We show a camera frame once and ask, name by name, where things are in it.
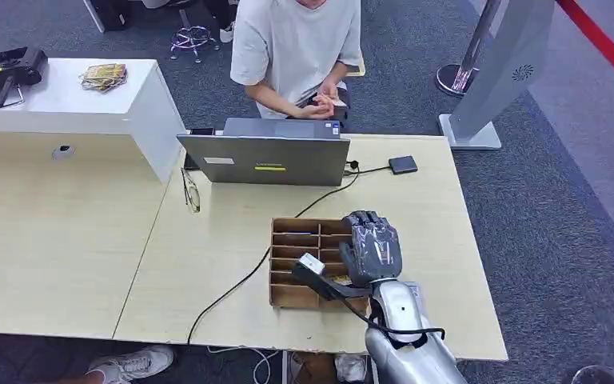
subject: shoe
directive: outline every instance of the shoe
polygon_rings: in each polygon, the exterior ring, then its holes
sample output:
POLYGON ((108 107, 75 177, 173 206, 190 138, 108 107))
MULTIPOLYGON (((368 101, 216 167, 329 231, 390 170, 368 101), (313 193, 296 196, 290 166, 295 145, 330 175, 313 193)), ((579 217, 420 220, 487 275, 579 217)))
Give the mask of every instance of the shoe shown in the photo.
POLYGON ((231 42, 234 39, 234 24, 236 23, 232 22, 227 28, 220 30, 220 42, 231 42))
POLYGON ((102 384, 129 384, 135 378, 154 376, 173 364, 175 353, 168 346, 148 346, 132 354, 99 358, 90 364, 88 373, 100 371, 102 384))

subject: robotic arm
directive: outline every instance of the robotic arm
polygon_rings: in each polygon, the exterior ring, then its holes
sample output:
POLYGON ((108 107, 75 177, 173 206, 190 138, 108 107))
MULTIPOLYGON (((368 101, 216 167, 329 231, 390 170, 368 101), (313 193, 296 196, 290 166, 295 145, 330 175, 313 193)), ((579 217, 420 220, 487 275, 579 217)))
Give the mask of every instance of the robotic arm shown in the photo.
POLYGON ((375 212, 356 211, 343 218, 352 229, 352 245, 342 242, 340 254, 352 284, 343 286, 321 275, 318 260, 303 256, 293 274, 327 300, 342 300, 369 324, 365 345, 382 383, 466 384, 456 360, 443 342, 444 330, 430 328, 415 295, 403 282, 397 230, 375 212), (367 319, 346 298, 368 295, 367 319))

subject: red stripe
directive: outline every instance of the red stripe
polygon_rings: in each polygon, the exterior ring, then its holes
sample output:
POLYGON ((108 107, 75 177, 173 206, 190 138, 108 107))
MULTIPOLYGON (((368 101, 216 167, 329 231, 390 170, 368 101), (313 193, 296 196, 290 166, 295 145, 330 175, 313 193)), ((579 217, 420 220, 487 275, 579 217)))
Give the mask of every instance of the red stripe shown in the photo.
POLYGON ((587 16, 575 0, 556 0, 587 39, 614 66, 614 42, 587 16))

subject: laptop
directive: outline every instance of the laptop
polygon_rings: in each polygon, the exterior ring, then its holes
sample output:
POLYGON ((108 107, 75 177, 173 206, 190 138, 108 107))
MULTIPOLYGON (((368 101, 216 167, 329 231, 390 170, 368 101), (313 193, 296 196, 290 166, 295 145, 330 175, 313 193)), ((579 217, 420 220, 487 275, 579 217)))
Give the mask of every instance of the laptop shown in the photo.
POLYGON ((349 151, 339 128, 339 122, 229 118, 214 136, 177 139, 211 182, 339 186, 349 151))

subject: robot finger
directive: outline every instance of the robot finger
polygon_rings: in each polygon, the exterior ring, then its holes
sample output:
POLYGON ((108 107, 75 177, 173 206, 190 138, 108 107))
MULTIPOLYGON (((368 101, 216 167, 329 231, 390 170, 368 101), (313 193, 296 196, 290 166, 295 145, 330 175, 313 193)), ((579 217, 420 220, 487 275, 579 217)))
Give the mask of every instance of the robot finger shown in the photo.
POLYGON ((348 226, 358 226, 359 225, 359 218, 356 215, 357 212, 352 212, 351 214, 348 214, 347 216, 344 216, 342 218, 342 221, 345 222, 345 224, 347 224, 348 226))
POLYGON ((369 216, 366 214, 366 211, 364 211, 364 210, 358 210, 358 211, 354 212, 354 214, 357 216, 357 218, 359 219, 359 223, 362 226, 365 225, 367 222, 371 221, 369 216))
POLYGON ((346 242, 341 242, 339 248, 340 258, 342 258, 342 262, 347 267, 347 271, 351 274, 357 268, 357 262, 354 258, 352 247, 349 246, 349 244, 347 244, 346 242))
POLYGON ((389 222, 387 221, 387 218, 380 218, 380 224, 382 224, 383 226, 386 226, 388 228, 393 228, 392 226, 389 225, 389 222))
POLYGON ((380 221, 380 217, 377 215, 377 212, 374 210, 366 211, 366 214, 369 216, 369 219, 374 224, 377 224, 380 221))

